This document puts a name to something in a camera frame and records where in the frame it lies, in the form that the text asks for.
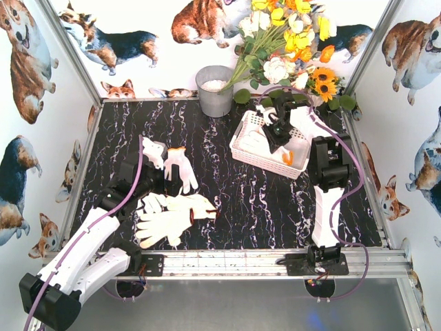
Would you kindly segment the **yellow dotted knit glove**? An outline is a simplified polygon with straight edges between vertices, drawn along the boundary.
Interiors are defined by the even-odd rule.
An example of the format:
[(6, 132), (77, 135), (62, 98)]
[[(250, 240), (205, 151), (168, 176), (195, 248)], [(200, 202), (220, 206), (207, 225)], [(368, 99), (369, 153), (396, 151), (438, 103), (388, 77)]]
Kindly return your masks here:
[(294, 152), (282, 146), (272, 146), (263, 130), (251, 130), (239, 140), (238, 147), (250, 154), (293, 166)]

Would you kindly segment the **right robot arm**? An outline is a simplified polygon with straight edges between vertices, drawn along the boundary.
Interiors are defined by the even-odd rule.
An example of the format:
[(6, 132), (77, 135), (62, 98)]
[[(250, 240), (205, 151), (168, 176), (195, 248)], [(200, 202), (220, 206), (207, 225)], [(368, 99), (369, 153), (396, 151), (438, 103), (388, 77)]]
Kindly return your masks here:
[(353, 170), (353, 151), (348, 134), (331, 129), (307, 103), (294, 103), (289, 94), (275, 98), (271, 107), (256, 107), (263, 116), (264, 135), (273, 154), (286, 146), (289, 133), (297, 129), (310, 146), (307, 174), (316, 194), (313, 243), (307, 254), (310, 264), (340, 259), (338, 238), (340, 199)]

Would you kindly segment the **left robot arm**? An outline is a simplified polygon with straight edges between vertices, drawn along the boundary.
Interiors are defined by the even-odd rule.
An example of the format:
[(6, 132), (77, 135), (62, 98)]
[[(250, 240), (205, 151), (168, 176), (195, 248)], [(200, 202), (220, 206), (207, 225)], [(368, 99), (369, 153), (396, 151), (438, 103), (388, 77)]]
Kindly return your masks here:
[(110, 279), (134, 274), (145, 265), (141, 249), (122, 239), (92, 263), (92, 257), (105, 240), (146, 195), (178, 193), (181, 185), (176, 164), (172, 165), (168, 179), (149, 161), (142, 166), (135, 161), (122, 166), (120, 176), (104, 187), (97, 206), (89, 211), (86, 220), (58, 255), (37, 275), (27, 273), (20, 280), (25, 312), (53, 330), (67, 330), (87, 299)]

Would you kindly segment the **white plastic storage basket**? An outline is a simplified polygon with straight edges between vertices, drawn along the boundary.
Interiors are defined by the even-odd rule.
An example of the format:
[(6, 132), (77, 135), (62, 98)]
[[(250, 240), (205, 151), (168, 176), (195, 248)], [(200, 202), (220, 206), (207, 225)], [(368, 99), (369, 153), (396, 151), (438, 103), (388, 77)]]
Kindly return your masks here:
[(307, 168), (310, 143), (297, 129), (290, 131), (288, 144), (270, 151), (263, 128), (264, 119), (257, 112), (244, 113), (229, 147), (232, 157), (275, 174), (297, 179)]

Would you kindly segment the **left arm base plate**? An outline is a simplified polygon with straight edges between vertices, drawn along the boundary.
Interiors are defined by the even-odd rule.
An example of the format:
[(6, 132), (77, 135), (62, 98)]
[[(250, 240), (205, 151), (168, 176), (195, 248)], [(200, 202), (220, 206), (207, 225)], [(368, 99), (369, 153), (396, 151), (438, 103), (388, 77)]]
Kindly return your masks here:
[(118, 277), (161, 277), (164, 260), (163, 254), (142, 254), (137, 258), (131, 258), (128, 269), (118, 274)]

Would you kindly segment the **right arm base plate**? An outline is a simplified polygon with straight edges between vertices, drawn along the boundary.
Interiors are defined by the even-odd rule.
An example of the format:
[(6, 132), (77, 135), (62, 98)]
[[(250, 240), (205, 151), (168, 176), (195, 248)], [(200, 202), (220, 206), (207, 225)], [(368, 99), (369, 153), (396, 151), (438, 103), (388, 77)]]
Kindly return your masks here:
[(305, 254), (286, 254), (286, 269), (289, 276), (318, 276), (328, 272), (334, 276), (349, 274), (349, 267), (345, 255), (339, 259), (324, 262), (310, 262)]

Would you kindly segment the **white knit glove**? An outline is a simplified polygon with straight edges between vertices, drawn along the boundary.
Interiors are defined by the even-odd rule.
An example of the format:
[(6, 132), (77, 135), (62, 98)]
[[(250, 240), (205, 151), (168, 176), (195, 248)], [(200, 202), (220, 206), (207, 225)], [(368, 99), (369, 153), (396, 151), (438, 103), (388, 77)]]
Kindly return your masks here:
[(172, 166), (178, 166), (178, 176), (183, 182), (182, 193), (189, 194), (190, 189), (198, 189), (198, 181), (194, 174), (193, 167), (185, 155), (186, 147), (170, 148), (167, 150), (167, 159), (164, 161), (164, 179), (170, 180)]
[(139, 216), (142, 214), (151, 214), (162, 212), (167, 207), (167, 199), (163, 194), (149, 193), (138, 200), (136, 212)]

